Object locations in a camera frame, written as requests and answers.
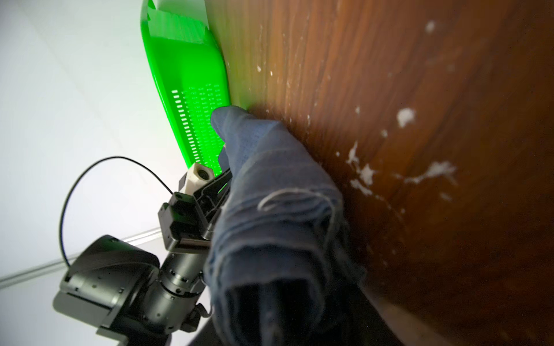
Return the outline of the dark blue printed pillowcase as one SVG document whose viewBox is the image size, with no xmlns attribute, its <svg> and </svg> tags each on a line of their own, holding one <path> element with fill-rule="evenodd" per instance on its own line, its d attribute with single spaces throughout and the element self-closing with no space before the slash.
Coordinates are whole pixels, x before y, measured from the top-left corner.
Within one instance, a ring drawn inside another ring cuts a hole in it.
<svg viewBox="0 0 554 346">
<path fill-rule="evenodd" d="M 343 196 L 278 121 L 212 113 L 232 173 L 205 265 L 225 345 L 356 342 L 343 289 L 364 269 L 348 251 Z"/>
</svg>

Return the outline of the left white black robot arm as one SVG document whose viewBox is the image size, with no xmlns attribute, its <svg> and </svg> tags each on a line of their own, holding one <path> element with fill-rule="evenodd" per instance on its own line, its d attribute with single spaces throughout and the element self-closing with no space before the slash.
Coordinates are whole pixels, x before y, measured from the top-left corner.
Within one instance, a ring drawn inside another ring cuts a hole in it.
<svg viewBox="0 0 554 346">
<path fill-rule="evenodd" d="M 194 164 L 158 212 L 167 257 L 102 236 L 67 270 L 55 311 L 120 345 L 168 345 L 174 332 L 195 332 L 211 315 L 199 303 L 203 266 L 231 180 L 231 171 Z"/>
</svg>

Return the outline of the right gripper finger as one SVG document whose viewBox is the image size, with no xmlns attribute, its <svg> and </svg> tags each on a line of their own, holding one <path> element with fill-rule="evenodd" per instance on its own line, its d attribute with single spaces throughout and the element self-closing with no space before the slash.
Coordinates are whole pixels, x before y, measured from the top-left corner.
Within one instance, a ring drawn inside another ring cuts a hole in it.
<svg viewBox="0 0 554 346">
<path fill-rule="evenodd" d="M 359 285 L 354 314 L 367 345 L 449 345 L 429 324 Z"/>
</svg>

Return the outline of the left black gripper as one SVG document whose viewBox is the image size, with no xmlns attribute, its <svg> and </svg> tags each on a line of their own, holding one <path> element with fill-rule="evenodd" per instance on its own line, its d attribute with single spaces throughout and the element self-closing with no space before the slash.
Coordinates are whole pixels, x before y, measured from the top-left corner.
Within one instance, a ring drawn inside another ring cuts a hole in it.
<svg viewBox="0 0 554 346">
<path fill-rule="evenodd" d="M 162 205 L 158 218 L 168 252 L 200 254 L 210 250 L 231 180 L 231 170 L 225 170 L 192 195 L 176 191 Z"/>
</svg>

